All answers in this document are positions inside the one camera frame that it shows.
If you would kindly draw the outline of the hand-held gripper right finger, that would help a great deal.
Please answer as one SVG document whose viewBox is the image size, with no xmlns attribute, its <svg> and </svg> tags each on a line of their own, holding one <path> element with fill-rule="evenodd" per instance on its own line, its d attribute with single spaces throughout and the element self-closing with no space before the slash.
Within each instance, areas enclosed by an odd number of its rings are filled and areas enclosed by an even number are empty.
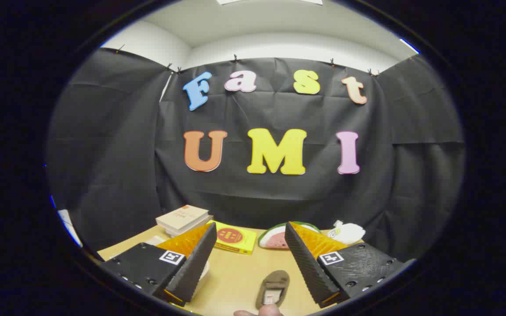
<svg viewBox="0 0 506 316">
<path fill-rule="evenodd" d="M 286 223 L 285 240 L 321 308 L 372 293 L 416 262 L 401 262 L 365 242 L 347 246 L 293 222 Z"/>
</svg>

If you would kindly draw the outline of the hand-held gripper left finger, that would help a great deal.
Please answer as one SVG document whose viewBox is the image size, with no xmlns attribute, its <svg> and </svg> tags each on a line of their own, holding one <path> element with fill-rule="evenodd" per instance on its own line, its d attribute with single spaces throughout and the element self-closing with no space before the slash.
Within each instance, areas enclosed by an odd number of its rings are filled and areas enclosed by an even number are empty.
<svg viewBox="0 0 506 316">
<path fill-rule="evenodd" d="M 139 243 L 101 268 L 140 292 L 183 307 L 192 300 L 216 241 L 217 226 L 209 222 L 159 245 Z"/>
</svg>

